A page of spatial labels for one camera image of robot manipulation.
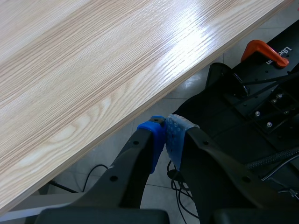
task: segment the screw hole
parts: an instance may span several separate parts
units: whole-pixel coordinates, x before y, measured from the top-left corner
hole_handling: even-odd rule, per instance
[[[118,177],[117,176],[111,176],[110,177],[110,181],[112,181],[112,182],[115,182],[115,181],[117,181],[118,180]]]
[[[251,179],[247,176],[244,176],[242,177],[242,180],[245,182],[245,183],[250,183],[251,182]]]

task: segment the white floor tile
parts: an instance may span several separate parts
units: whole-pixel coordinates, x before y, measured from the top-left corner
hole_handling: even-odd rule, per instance
[[[287,28],[299,20],[299,0],[295,0],[286,9],[283,9],[259,28]]]
[[[271,28],[271,29],[257,29],[244,37],[236,43],[231,49],[224,53],[224,63],[233,68],[241,62],[241,57],[247,44],[252,40],[261,40],[268,42],[273,37],[280,34],[284,28]]]
[[[54,181],[74,191],[81,192],[84,183],[86,181],[86,178],[87,178],[87,174],[64,171],[58,176],[56,176],[54,178]],[[99,176],[90,175],[87,181],[85,192],[88,191],[97,182],[99,178],[100,178]],[[48,191],[48,194],[66,194],[66,193],[70,193],[70,192],[55,187],[53,185],[50,185]]]
[[[189,79],[184,81],[164,98],[189,99],[190,97],[203,91],[206,86],[206,79],[209,73],[210,65],[215,62],[223,63],[223,54],[213,62],[209,63],[209,65],[204,67],[202,70],[198,71]]]
[[[93,148],[82,159],[72,165],[68,171],[88,174],[90,170],[98,164],[104,164],[109,167],[131,137],[133,133],[132,128],[133,122],[130,122],[128,125],[124,126],[122,129],[118,130],[112,136]],[[95,176],[101,176],[105,170],[105,168],[98,167],[92,172],[92,174]]]
[[[195,205],[193,201],[182,195],[182,204],[193,214],[197,215]],[[156,186],[146,185],[141,201],[142,209],[160,209],[168,213],[170,224],[184,224],[181,214],[178,210],[176,193],[170,188],[161,188]],[[182,208],[183,216],[188,224],[198,224],[199,220]]]

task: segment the black cable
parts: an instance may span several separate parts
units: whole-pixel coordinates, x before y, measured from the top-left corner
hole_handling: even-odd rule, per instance
[[[278,164],[273,170],[271,170],[265,177],[263,177],[261,180],[265,181],[267,179],[269,179],[273,174],[275,174],[277,171],[279,171],[279,169],[281,169],[284,165],[286,165],[287,163],[289,163],[290,161],[296,159],[299,157],[299,154],[294,155],[293,157],[291,157],[290,159]]]
[[[276,78],[269,78],[269,79],[254,81],[254,82],[242,83],[242,85],[256,85],[256,84],[263,84],[263,83],[271,83],[271,82],[275,82],[275,81],[278,81],[280,79],[283,79],[286,76],[280,76],[280,77],[276,77]]]
[[[175,190],[177,190],[177,186],[176,186],[176,184],[175,184],[175,182],[174,182],[173,179],[171,180],[171,188],[172,188],[172,185],[174,185]],[[181,211],[181,208],[179,207],[179,203],[178,203],[178,192],[177,192],[177,191],[176,191],[176,198],[177,198],[177,204],[178,204],[178,210],[179,210],[179,213],[181,213],[181,216],[182,216],[182,218],[183,218],[183,221],[185,222],[185,224],[187,224],[187,222],[186,222],[186,220],[185,220],[185,218],[184,218],[184,216],[183,216],[183,213],[182,213],[182,211]]]
[[[190,212],[189,210],[187,210],[187,209],[183,206],[183,204],[182,204],[182,202],[181,202],[181,192],[182,192],[182,189],[180,188],[180,189],[179,189],[179,192],[178,192],[178,202],[179,202],[179,204],[181,205],[181,207],[182,207],[188,214],[190,214],[190,215],[192,215],[193,217],[199,219],[199,217],[198,217],[197,215],[193,214],[192,212]]]
[[[270,164],[274,164],[274,163],[286,160],[296,154],[299,154],[299,147],[295,147],[292,149],[287,149],[287,150],[284,150],[284,151],[281,151],[278,153],[274,153],[272,155],[255,160],[253,162],[246,163],[245,166],[247,169],[251,170],[256,167],[266,166],[266,165],[270,165]]]
[[[263,93],[263,92],[265,92],[265,91],[267,91],[267,90],[273,88],[274,86],[279,85],[279,84],[282,84],[282,83],[284,83],[284,82],[286,82],[286,81],[289,81],[289,80],[291,80],[291,79],[293,79],[293,78],[295,78],[295,77],[297,77],[297,76],[299,76],[299,72],[294,72],[294,73],[292,73],[292,74],[289,74],[289,75],[287,75],[287,76],[284,76],[282,79],[280,79],[280,80],[278,80],[278,81],[276,81],[276,82],[274,82],[274,83],[272,83],[272,84],[270,84],[270,85],[268,85],[268,86],[262,88],[261,90],[257,91],[256,93],[254,93],[254,94],[252,94],[252,95],[250,95],[250,96],[248,96],[248,97],[246,97],[246,98],[244,98],[244,99],[242,99],[242,100],[239,100],[238,102],[232,104],[230,107],[225,108],[225,109],[223,109],[223,110],[221,110],[221,111],[219,111],[219,112],[217,112],[217,113],[211,115],[211,116],[210,116],[210,119],[207,118],[206,121],[205,121],[203,124],[201,124],[201,125],[203,126],[205,123],[209,122],[213,117],[215,117],[215,116],[217,116],[217,115],[219,115],[219,114],[225,112],[226,110],[231,110],[231,109],[235,108],[236,106],[238,106],[238,105],[240,105],[240,104],[246,102],[247,100],[250,100],[250,99],[252,99],[252,98],[254,98],[254,97],[260,95],[261,93]]]
[[[90,176],[90,174],[93,172],[94,169],[96,169],[97,167],[105,167],[106,169],[108,169],[107,166],[103,165],[103,164],[99,164],[99,165],[96,165],[94,168],[92,168],[92,170],[89,172],[89,174],[87,175],[87,178],[85,180],[85,184],[84,184],[84,187],[83,187],[83,190],[82,192],[84,192],[85,188],[86,188],[86,184],[87,184],[87,181],[88,181],[88,178]]]
[[[167,165],[167,172],[169,172],[170,164],[171,164],[171,160],[169,161],[169,163],[168,163],[168,165]]]
[[[70,188],[67,188],[67,187],[65,187],[65,186],[63,186],[63,185],[61,185],[61,184],[59,184],[59,183],[57,183],[55,181],[49,181],[49,184],[51,184],[51,185],[53,185],[55,187],[61,188],[63,190],[66,190],[68,192],[71,192],[71,193],[78,193],[78,192],[76,192],[76,191],[74,191],[74,190],[72,190]]]
[[[179,182],[179,181],[178,181],[178,185],[179,185],[179,187],[180,187],[181,189],[185,190],[186,192],[190,191],[189,188],[185,188],[185,186],[184,186],[184,184],[183,184],[182,182]]]

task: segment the wooden table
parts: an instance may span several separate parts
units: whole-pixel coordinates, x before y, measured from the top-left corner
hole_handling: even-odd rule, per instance
[[[0,213],[292,0],[0,2]]]

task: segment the wire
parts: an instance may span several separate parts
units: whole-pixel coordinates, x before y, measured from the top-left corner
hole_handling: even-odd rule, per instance
[[[180,187],[181,189],[185,190],[186,192],[190,191],[189,188],[185,188],[185,186],[184,186],[184,184],[183,184],[182,182],[179,182],[179,181],[178,181],[178,185],[179,185],[179,187]]]
[[[256,85],[256,84],[275,82],[275,81],[285,78],[286,76],[280,76],[280,77],[269,78],[269,79],[264,79],[264,80],[260,80],[260,81],[242,83],[242,85]]]
[[[171,180],[171,188],[172,188],[172,185],[174,185],[174,187],[175,187],[175,190],[177,190],[177,186],[176,186],[176,184],[175,184],[175,182],[174,182],[174,178],[176,177],[176,175],[178,174],[178,172],[174,175],[174,177],[172,178],[172,180]],[[181,208],[179,207],[179,203],[178,203],[178,192],[176,191],[176,198],[177,198],[177,204],[178,204],[178,210],[179,210],[179,213],[181,213],[181,216],[182,216],[182,218],[183,218],[183,221],[185,222],[185,224],[187,224],[187,222],[186,222],[186,220],[185,220],[185,218],[184,218],[184,216],[183,216],[183,213],[182,213],[182,211],[181,211]]]
[[[86,188],[86,185],[87,185],[87,181],[88,181],[88,178],[90,176],[90,174],[93,172],[94,169],[96,169],[97,167],[105,167],[106,169],[108,169],[107,166],[103,165],[103,164],[99,164],[99,165],[96,165],[95,167],[92,168],[92,170],[89,172],[89,174],[87,175],[87,178],[85,180],[85,184],[84,184],[84,187],[83,187],[83,190],[82,192],[84,192],[85,188]]]
[[[49,184],[51,184],[51,185],[53,185],[53,186],[55,186],[55,187],[61,188],[61,189],[63,189],[63,190],[66,190],[66,191],[68,191],[68,192],[71,192],[71,193],[78,193],[78,192],[76,192],[75,190],[72,190],[72,189],[70,189],[70,188],[67,188],[67,187],[65,187],[65,186],[63,186],[63,185],[57,183],[56,181],[49,181]]]
[[[261,180],[265,181],[267,179],[269,179],[273,174],[275,174],[277,171],[279,171],[284,165],[286,165],[287,163],[289,163],[290,161],[296,159],[299,157],[299,154],[291,157],[290,159],[278,164],[273,170],[271,170],[265,177],[263,177]]]
[[[179,204],[181,205],[181,207],[182,207],[188,214],[190,214],[190,215],[192,215],[193,217],[199,219],[199,217],[198,217],[197,215],[193,214],[192,212],[190,212],[189,210],[187,210],[187,209],[183,206],[183,204],[182,204],[182,202],[181,202],[181,193],[182,193],[182,189],[180,188],[180,189],[179,189],[179,192],[178,192],[178,202],[179,202]]]
[[[171,164],[171,160],[169,161],[169,163],[168,163],[168,165],[167,165],[167,172],[169,172],[170,164]]]

